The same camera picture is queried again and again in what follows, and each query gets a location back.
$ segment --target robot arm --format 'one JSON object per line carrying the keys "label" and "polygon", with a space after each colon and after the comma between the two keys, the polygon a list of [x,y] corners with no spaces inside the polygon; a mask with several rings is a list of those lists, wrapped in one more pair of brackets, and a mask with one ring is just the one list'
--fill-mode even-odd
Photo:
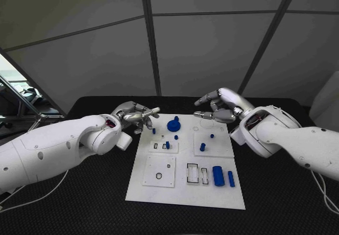
{"label": "robot arm", "polygon": [[[274,106],[257,107],[228,88],[210,92],[195,103],[212,100],[213,113],[195,112],[196,117],[215,119],[222,123],[241,119],[231,137],[242,145],[246,143],[252,151],[268,158],[281,148],[287,150],[300,166],[339,181],[339,133],[319,127],[301,128],[296,119]],[[231,110],[215,108],[225,103]]]}
{"label": "robot arm", "polygon": [[91,155],[105,154],[114,146],[125,150],[133,138],[122,132],[130,124],[151,128],[148,116],[157,116],[134,102],[125,102],[114,112],[86,116],[43,126],[0,146],[0,194],[19,186],[59,175]]}

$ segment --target black table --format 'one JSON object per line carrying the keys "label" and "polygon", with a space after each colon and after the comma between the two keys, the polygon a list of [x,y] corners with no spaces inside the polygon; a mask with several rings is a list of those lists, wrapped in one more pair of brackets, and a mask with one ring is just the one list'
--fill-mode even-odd
{"label": "black table", "polygon": [[[95,96],[78,100],[68,119],[111,113],[133,100],[161,113],[192,114],[197,97]],[[303,126],[313,123],[291,99],[249,98],[254,106],[275,105]],[[209,111],[208,104],[199,110]],[[229,124],[229,131],[236,123]],[[134,128],[127,129],[133,135]],[[75,167],[53,194],[0,214],[1,234],[339,234],[339,216],[324,207],[310,171],[284,150],[268,159],[232,141],[246,210],[125,201],[138,136],[125,152],[114,148]],[[62,175],[29,185],[6,207],[43,196]],[[339,184],[326,179],[336,204]]]}

